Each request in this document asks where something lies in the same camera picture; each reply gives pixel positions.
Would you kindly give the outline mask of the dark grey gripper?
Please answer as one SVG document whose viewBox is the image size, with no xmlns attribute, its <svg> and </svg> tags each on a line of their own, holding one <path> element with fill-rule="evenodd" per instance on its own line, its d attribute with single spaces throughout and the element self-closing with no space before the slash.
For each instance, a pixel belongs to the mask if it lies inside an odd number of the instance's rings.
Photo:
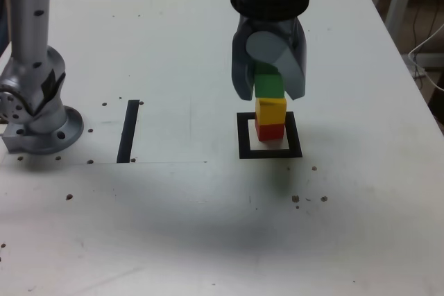
<svg viewBox="0 0 444 296">
<path fill-rule="evenodd" d="M 305 95 L 307 45 L 298 18 L 264 21 L 240 16 L 232 40 L 232 84 L 241 100 L 251 101 L 254 62 L 275 67 L 292 100 Z"/>
</svg>

